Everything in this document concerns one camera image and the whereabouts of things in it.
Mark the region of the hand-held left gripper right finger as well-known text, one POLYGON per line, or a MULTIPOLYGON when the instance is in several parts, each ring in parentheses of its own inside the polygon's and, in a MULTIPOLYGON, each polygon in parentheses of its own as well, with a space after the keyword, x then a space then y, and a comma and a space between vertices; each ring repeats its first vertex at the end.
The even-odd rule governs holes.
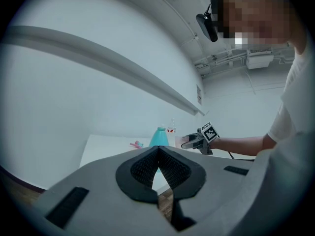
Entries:
POLYGON ((173 190, 173 218, 158 236, 230 236, 249 208, 240 195, 254 161, 163 146, 158 156, 173 190))

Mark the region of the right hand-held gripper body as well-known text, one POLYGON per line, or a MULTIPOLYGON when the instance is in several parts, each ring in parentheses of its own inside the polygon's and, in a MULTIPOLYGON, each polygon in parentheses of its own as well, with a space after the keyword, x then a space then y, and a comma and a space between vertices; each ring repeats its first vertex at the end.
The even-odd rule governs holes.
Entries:
POLYGON ((209 144, 217 137, 219 137, 217 131, 213 125, 208 122, 197 129, 193 148, 198 149, 202 154, 213 154, 209 144))

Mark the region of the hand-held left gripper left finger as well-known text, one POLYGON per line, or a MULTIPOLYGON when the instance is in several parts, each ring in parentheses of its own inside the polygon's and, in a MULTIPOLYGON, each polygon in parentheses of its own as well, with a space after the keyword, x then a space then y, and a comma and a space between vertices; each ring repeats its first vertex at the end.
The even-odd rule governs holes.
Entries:
POLYGON ((27 213, 44 236, 174 236, 152 189, 157 147, 86 164, 46 190, 27 213))

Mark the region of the teal bottle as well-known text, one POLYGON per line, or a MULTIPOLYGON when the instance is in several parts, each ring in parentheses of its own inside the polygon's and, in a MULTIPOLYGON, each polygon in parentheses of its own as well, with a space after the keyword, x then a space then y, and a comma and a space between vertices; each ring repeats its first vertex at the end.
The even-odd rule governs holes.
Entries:
MULTIPOLYGON (((168 146, 169 145, 169 141, 168 141, 168 137, 165 131, 165 127, 158 127, 157 130, 155 131, 153 137, 151 138, 151 141, 149 143, 150 147, 154 147, 154 146, 168 146)), ((158 156, 159 156, 159 168, 157 170, 158 173, 162 173, 162 169, 165 168, 165 152, 163 150, 160 150, 158 152, 158 156)))

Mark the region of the person's right forearm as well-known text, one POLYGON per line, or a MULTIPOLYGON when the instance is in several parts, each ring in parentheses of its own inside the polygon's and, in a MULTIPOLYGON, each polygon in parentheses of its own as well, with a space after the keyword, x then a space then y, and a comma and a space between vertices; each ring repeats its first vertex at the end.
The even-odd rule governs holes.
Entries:
POLYGON ((217 137, 210 142, 210 149, 220 149, 230 153, 257 156, 263 150, 271 149, 276 142, 268 134, 262 137, 249 138, 220 138, 217 137))

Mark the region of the white ceiling pipes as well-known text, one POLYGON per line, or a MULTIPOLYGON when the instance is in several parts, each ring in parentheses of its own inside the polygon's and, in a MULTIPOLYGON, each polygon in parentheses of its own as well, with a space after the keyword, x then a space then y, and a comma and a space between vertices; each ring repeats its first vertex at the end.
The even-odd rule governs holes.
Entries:
MULTIPOLYGON (((273 62, 279 64, 291 64, 294 60, 294 48, 291 46, 280 46, 272 48, 273 62)), ((247 68, 247 49, 228 50, 215 55, 209 55, 204 59, 197 60, 194 65, 202 79, 206 79, 221 72, 230 71, 234 68, 247 68)))

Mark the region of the white ceiling air unit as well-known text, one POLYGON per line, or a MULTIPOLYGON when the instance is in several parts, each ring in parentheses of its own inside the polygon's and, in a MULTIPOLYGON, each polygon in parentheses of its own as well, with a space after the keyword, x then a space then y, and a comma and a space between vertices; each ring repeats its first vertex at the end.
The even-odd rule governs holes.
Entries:
POLYGON ((248 69, 266 68, 273 59, 271 47, 247 49, 246 66, 248 69))

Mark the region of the person's beige shirt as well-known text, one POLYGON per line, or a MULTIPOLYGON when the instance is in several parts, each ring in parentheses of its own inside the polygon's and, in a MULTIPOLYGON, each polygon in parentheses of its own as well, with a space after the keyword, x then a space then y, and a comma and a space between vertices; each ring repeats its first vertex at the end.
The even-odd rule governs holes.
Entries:
POLYGON ((310 33, 304 52, 295 53, 281 101, 268 131, 271 139, 278 143, 297 133, 315 131, 315 43, 310 33))

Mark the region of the long white wall ledge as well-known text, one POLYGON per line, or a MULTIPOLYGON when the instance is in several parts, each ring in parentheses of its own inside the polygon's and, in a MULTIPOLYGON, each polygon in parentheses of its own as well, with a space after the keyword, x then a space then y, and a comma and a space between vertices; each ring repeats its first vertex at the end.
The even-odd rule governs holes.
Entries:
POLYGON ((133 85, 192 115, 203 114, 163 80, 122 55, 87 39, 58 30, 9 26, 0 40, 11 44, 46 52, 93 68, 133 85))

